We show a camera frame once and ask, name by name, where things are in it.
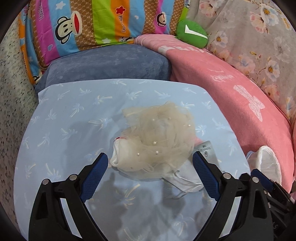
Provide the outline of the pink fleece blanket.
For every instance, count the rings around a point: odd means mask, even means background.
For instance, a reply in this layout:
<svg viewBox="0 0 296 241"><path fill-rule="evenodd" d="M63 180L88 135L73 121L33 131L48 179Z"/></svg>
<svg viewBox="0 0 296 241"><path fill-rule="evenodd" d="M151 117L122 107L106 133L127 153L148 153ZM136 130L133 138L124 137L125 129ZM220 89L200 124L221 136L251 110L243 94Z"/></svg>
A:
<svg viewBox="0 0 296 241"><path fill-rule="evenodd" d="M269 146L279 161L283 188L292 189L295 179L292 128L257 85L206 49L172 35L145 34L134 43L167 57L172 66L171 80L205 89L225 115L243 152Z"/></svg>

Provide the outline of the white sock red trim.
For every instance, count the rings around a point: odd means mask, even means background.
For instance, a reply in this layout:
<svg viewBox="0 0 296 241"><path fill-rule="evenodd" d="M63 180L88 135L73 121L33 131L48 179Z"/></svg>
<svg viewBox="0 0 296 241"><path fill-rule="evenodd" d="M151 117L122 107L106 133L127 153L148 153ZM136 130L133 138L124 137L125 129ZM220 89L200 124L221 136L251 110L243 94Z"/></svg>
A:
<svg viewBox="0 0 296 241"><path fill-rule="evenodd" d="M130 148L128 140L125 138L117 138L113 142L113 153L109 160L110 165L116 168L124 168L127 158L130 156Z"/></svg>

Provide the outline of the beige tulle pearl cloth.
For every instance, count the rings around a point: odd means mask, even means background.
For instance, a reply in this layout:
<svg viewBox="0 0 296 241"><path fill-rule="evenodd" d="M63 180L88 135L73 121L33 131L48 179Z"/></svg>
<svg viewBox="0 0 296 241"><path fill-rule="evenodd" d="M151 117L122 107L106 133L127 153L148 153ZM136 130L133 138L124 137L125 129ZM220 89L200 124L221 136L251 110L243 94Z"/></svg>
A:
<svg viewBox="0 0 296 241"><path fill-rule="evenodd" d="M162 178L177 170L191 155L196 142L194 117L185 108L163 105L125 108L128 127L120 138L128 140L129 157L118 168L136 179Z"/></svg>

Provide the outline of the grey floral quilt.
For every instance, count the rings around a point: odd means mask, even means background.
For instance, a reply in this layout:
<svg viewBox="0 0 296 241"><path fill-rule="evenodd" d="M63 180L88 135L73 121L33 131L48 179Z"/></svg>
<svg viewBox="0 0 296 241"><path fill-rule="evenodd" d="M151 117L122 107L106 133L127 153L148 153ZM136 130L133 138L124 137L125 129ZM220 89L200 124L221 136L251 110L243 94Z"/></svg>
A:
<svg viewBox="0 0 296 241"><path fill-rule="evenodd" d="M274 1L187 1L207 49L255 82L295 121L295 30Z"/></svg>

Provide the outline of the blue-grey plush blanket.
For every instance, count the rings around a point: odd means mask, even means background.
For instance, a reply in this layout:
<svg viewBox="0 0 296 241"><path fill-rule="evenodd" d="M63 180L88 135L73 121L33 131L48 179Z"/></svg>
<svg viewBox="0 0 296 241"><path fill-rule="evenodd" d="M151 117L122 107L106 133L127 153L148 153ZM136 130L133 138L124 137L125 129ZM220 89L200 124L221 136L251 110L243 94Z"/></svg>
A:
<svg viewBox="0 0 296 241"><path fill-rule="evenodd" d="M99 79L169 80L171 62L142 45L123 44L79 51L52 61L35 86Z"/></svg>

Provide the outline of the green check mark cushion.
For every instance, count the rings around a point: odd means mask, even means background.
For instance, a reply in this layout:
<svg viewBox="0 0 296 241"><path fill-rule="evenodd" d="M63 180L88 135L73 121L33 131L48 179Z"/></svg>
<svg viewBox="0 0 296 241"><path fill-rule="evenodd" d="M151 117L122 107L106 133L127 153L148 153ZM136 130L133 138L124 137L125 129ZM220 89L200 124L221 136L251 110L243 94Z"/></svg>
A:
<svg viewBox="0 0 296 241"><path fill-rule="evenodd" d="M204 48L208 44L206 31L198 23L187 19L177 24L176 38L197 48Z"/></svg>

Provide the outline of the colourful monkey print pillow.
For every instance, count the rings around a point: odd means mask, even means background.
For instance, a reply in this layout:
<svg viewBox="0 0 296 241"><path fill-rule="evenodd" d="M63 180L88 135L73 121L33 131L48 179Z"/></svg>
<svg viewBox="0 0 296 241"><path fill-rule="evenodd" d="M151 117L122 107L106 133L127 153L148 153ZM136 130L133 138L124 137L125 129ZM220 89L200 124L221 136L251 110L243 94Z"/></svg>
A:
<svg viewBox="0 0 296 241"><path fill-rule="evenodd" d="M174 35L189 1L29 1L19 21L23 61L32 85L60 57L131 43L143 34Z"/></svg>

